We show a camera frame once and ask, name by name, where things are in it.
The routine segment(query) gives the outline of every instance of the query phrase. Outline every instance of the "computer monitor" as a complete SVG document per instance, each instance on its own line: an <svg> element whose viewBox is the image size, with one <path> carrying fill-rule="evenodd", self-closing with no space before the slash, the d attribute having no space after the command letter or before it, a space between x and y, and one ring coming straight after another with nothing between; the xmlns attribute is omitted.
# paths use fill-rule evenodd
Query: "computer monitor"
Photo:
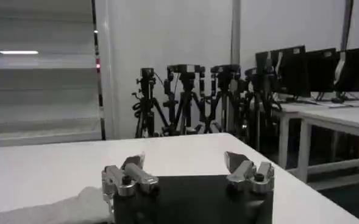
<svg viewBox="0 0 359 224"><path fill-rule="evenodd" d="M255 54L258 73L264 70L269 51ZM272 65L279 77L278 93L310 97L305 46L271 51Z"/></svg>
<svg viewBox="0 0 359 224"><path fill-rule="evenodd" d="M311 92L333 92L336 60L336 49L323 49L307 52L307 66Z"/></svg>
<svg viewBox="0 0 359 224"><path fill-rule="evenodd" d="M336 58L338 65L335 69L336 83L334 90L339 93L358 92L359 48L340 51L337 53Z"/></svg>

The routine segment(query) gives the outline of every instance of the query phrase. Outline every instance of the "white desk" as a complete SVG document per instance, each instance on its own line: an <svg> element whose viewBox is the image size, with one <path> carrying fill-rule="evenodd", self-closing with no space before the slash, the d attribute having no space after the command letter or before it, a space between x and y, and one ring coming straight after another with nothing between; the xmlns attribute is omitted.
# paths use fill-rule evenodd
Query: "white desk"
<svg viewBox="0 0 359 224"><path fill-rule="evenodd" d="M281 112L273 112L280 118L279 135L279 156L278 165L286 169L288 161L288 143L289 143L289 121L290 119L300 118L300 112L307 110L325 110L325 106L304 104L304 103L283 103Z"/></svg>
<svg viewBox="0 0 359 224"><path fill-rule="evenodd" d="M308 166L312 125L359 136L359 108L302 111L300 112L300 115L302 116L302 123L297 173L300 180L306 182L308 173L329 172L359 166L359 159ZM350 184L357 182L359 182L359 175L343 178L341 180L330 180L329 184L323 184L322 186L318 185L315 186L315 188L324 189L340 186L341 183Z"/></svg>
<svg viewBox="0 0 359 224"><path fill-rule="evenodd" d="M54 203L87 186L101 171L145 152L144 169L158 176L226 175L224 152L267 159L228 134L80 142L0 148L0 212ZM275 166L273 223L359 223L353 215Z"/></svg>

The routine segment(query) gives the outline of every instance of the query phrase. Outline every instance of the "cable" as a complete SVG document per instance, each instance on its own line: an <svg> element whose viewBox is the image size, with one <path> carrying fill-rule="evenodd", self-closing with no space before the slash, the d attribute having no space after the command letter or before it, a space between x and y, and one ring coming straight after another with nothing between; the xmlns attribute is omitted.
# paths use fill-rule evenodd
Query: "cable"
<svg viewBox="0 0 359 224"><path fill-rule="evenodd" d="M159 79L159 81L160 81L160 83L162 84L162 86L164 86L163 81L162 81L162 79L159 77L159 75L157 75L157 73L156 73L156 72L155 72L154 74L155 74L155 75L156 75L156 77Z"/></svg>
<svg viewBox="0 0 359 224"><path fill-rule="evenodd" d="M354 99L359 100L359 98L357 96L353 95L352 93L347 92L347 94L352 96Z"/></svg>
<svg viewBox="0 0 359 224"><path fill-rule="evenodd" d="M175 81L175 88L174 88L174 96L177 91L177 84L178 84L179 75L177 75L177 80Z"/></svg>

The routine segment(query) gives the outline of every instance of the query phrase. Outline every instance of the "metal pole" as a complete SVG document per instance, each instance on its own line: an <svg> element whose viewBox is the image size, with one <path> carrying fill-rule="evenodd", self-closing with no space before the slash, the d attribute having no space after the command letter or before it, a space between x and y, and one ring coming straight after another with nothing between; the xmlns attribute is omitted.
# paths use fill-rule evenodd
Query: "metal pole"
<svg viewBox="0 0 359 224"><path fill-rule="evenodd" d="M118 114L115 113L118 94L116 93L116 77L113 72L113 52L110 43L110 2L110 0L95 1L106 139L115 138L115 130L118 128L115 127L115 120L118 121Z"/></svg>
<svg viewBox="0 0 359 224"><path fill-rule="evenodd" d="M352 16L353 7L354 7L354 0L346 0L345 1L342 42L340 44L341 51L345 51L347 49L347 45L349 43L349 34L350 34L350 25L351 25L351 16ZM336 157L336 151L338 149L338 143L339 143L339 139L340 139L341 135L342 134L337 131L335 131L333 133L333 142L332 142L333 159L335 159L335 157Z"/></svg>
<svg viewBox="0 0 359 224"><path fill-rule="evenodd" d="M345 4L346 5L344 8L342 43L340 46L341 51L344 51L347 49L347 44L349 42L351 16L352 16L352 9L354 7L354 0L346 0Z"/></svg>
<svg viewBox="0 0 359 224"><path fill-rule="evenodd" d="M230 42L230 63L240 64L240 20L241 20L241 0L232 0L232 30ZM230 91L237 89L237 82L232 80L230 83ZM228 127L227 130L233 130L234 124L234 109L232 104L229 104Z"/></svg>

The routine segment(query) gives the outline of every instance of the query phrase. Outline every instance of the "black tripod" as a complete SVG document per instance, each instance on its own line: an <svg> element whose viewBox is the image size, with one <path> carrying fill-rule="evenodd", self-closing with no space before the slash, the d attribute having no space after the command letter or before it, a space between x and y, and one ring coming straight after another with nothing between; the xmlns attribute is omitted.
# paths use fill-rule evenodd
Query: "black tripod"
<svg viewBox="0 0 359 224"><path fill-rule="evenodd" d="M219 65L210 69L211 73L211 96L210 99L210 115L205 120L204 133L212 133L211 125L213 124L220 132L229 131L236 133L240 124L239 101L240 94L244 92L244 80L240 79L241 68L240 65ZM219 91L216 93L216 79L218 81ZM236 91L230 91L230 84L232 79L238 83ZM214 122L216 119L216 108L221 99L221 125ZM233 120L235 124L234 130L227 129L227 115L228 115L228 100L233 108Z"/></svg>
<svg viewBox="0 0 359 224"><path fill-rule="evenodd" d="M178 101L175 100L175 94L171 92L171 82L174 74L178 74L177 79L182 82L183 92L180 93L180 100L177 112L175 106ZM168 101L163 103L164 107L168 107L170 125L167 130L169 135L192 135L197 130L191 128L191 102L195 101L199 110L199 120L204 122L205 119L205 102L200 102L198 96L193 92L194 80L196 74L199 74L200 95L204 96L205 89L205 68L199 65L171 65L167 67L167 79L165 80L165 94Z"/></svg>
<svg viewBox="0 0 359 224"><path fill-rule="evenodd" d="M267 131L274 131L272 111L282 111L281 105L274 99L273 93L278 88L277 74L275 73L270 58L266 60L265 68L252 68L245 72L246 78L252 84L253 91L248 92L245 97L245 111L251 110L251 101L254 99L254 119L247 115L248 124L252 126L252 135L249 144L260 150L260 102L266 118Z"/></svg>
<svg viewBox="0 0 359 224"><path fill-rule="evenodd" d="M142 138L145 131L148 133L148 137L158 136L158 134L155 133L155 114L152 111L153 107L157 109L163 121L163 125L165 127L169 126L157 99L154 98L153 90L154 85L156 84L154 74L155 72L153 68L142 68L141 80L137 79L136 82L137 84L141 84L139 92L141 92L143 96L138 98L136 93L132 93L132 95L139 100L139 102L132 107L132 109L136 111L135 117L138 118L135 134L136 138Z"/></svg>

